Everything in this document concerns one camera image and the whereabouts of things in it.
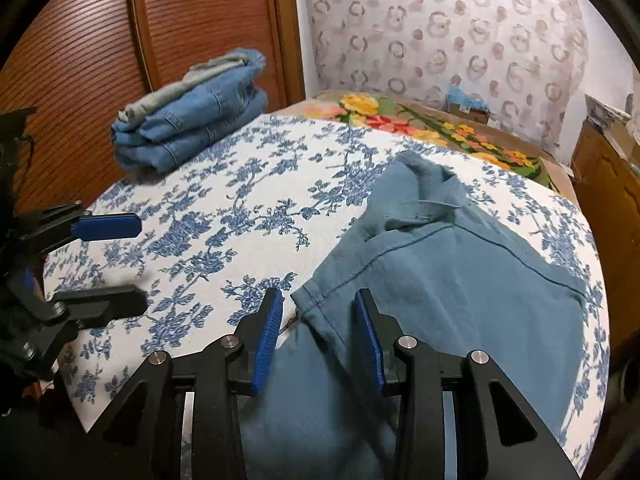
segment floral blanket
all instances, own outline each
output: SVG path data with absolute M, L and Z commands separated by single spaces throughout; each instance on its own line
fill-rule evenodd
M 393 100 L 386 96 L 363 93 L 325 92 L 302 108 L 302 115 L 309 119 L 338 121 L 353 126 L 365 126 L 386 132 L 403 134 L 418 140 L 447 146 L 459 152 L 480 158 L 505 170 L 513 171 L 542 186 L 558 192 L 540 157 L 508 150 L 490 138 L 491 133 L 476 131 L 477 126 L 461 123 L 452 117 L 451 122 L 434 115 L 436 110 L 411 101 Z M 484 126 L 485 131 L 492 130 Z M 521 142 L 524 152 L 538 149 Z
M 360 112 L 374 110 L 373 101 L 366 103 L 370 107 L 359 107 Z M 374 114 L 349 110 L 350 120 L 354 112 L 363 121 L 376 120 Z M 455 129 L 450 135 L 484 142 L 462 132 L 469 135 Z M 270 286 L 283 291 L 281 337 L 286 337 L 284 327 L 294 316 L 290 293 L 312 276 L 364 212 L 376 179 L 403 150 L 446 165 L 479 207 L 546 261 L 587 284 L 582 365 L 559 435 L 575 468 L 583 471 L 604 405 L 609 322 L 593 236 L 579 209 L 513 171 L 439 142 L 271 114 L 207 148 L 161 182 L 121 180 L 90 207 L 94 214 L 137 213 L 143 221 L 137 238 L 76 240 L 49 255 L 47 299 L 56 290 L 124 283 L 148 293 L 142 316 L 82 331 L 58 359 L 84 426 L 94 423 L 145 356 L 160 349 L 173 356 L 201 351 L 257 310 Z M 185 434 L 185 450 L 189 442 Z M 216 465 L 211 467 L 215 476 Z

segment blue floral bedspread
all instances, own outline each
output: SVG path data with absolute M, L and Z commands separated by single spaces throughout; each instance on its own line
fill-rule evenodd
M 586 282 L 584 357 L 560 436 L 581 473 L 604 405 L 609 319 L 593 235 L 580 211 L 535 182 L 448 148 L 296 117 L 262 115 L 158 184 L 114 184 L 91 210 L 135 212 L 142 234 L 77 240 L 49 255 L 47 298 L 57 290 L 124 283 L 148 292 L 143 316 L 84 331 L 59 357 L 84 426 L 144 356 L 202 350 L 233 332 L 270 286 L 284 292 L 285 324 L 294 313 L 289 293 L 364 211 L 393 155 L 407 149 L 450 167 L 482 209 Z

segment yellow flower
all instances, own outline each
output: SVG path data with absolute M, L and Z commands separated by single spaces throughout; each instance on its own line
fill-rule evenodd
M 358 114 L 351 114 L 349 117 L 349 124 L 351 126 L 359 126 L 366 128 L 367 123 L 364 121 L 364 117 Z
M 492 155 L 491 153 L 472 153 L 471 156 L 474 156 L 475 158 L 479 158 L 481 160 L 485 160 L 487 162 L 490 162 L 492 164 L 495 164 L 496 166 L 499 166 L 500 168 L 503 168 L 504 170 L 510 170 L 511 168 L 505 164 L 504 162 L 500 162 L 500 160 L 498 160 L 498 158 L 495 155 Z
M 437 140 L 440 138 L 438 133 L 433 130 L 415 130 L 413 136 L 418 140 Z
M 527 160 L 527 155 L 525 155 L 522 152 L 511 152 L 511 155 L 517 156 L 518 158 L 521 158 L 522 160 Z
M 342 106 L 360 115 L 375 115 L 378 111 L 378 101 L 366 94 L 343 95 Z

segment denim fabric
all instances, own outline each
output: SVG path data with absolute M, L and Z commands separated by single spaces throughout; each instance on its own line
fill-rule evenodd
M 118 133 L 115 158 L 124 171 L 154 168 L 158 173 L 174 170 L 207 146 L 232 134 L 238 128 L 253 121 L 267 105 L 264 90 L 251 88 L 247 91 L 246 108 L 235 117 L 228 117 L 186 131 L 161 144 L 140 143 L 135 134 Z
M 358 378 L 351 302 L 363 287 L 436 350 L 487 351 L 559 436 L 582 357 L 584 283 L 483 213 L 451 172 L 402 152 L 292 295 L 300 320 L 240 412 L 250 480 L 388 478 L 398 400 Z M 445 422 L 452 479 L 450 398 Z
M 238 56 L 246 63 L 199 83 L 151 115 L 142 114 L 142 122 L 138 116 L 135 121 L 118 118 L 111 125 L 111 140 L 122 169 L 174 170 L 261 114 L 267 96 L 253 81 L 264 69 L 265 58 L 257 50 L 242 48 L 226 55 L 231 60 Z
M 118 118 L 130 126 L 140 126 L 147 116 L 183 96 L 196 85 L 227 70 L 247 64 L 248 61 L 247 54 L 230 52 L 224 56 L 209 59 L 205 63 L 193 65 L 180 81 L 169 83 L 134 103 L 126 105 L 124 110 L 118 113 Z

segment gray fabric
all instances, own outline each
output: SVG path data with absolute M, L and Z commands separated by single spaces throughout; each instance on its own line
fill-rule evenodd
M 250 480 L 388 477 L 398 403 L 376 396 L 353 363 L 351 302 L 362 287 L 436 350 L 487 351 L 558 437 L 582 355 L 584 283 L 481 212 L 452 173 L 403 152 L 292 295 L 300 321 L 265 392 L 241 410 Z M 452 423 L 448 400 L 447 478 Z
M 142 124 L 148 115 L 159 110 L 165 104 L 175 101 L 207 79 L 244 65 L 247 60 L 246 54 L 230 52 L 224 56 L 209 59 L 207 62 L 195 64 L 190 67 L 180 81 L 169 83 L 134 103 L 126 105 L 124 110 L 118 112 L 118 118 L 124 123 L 135 126 Z

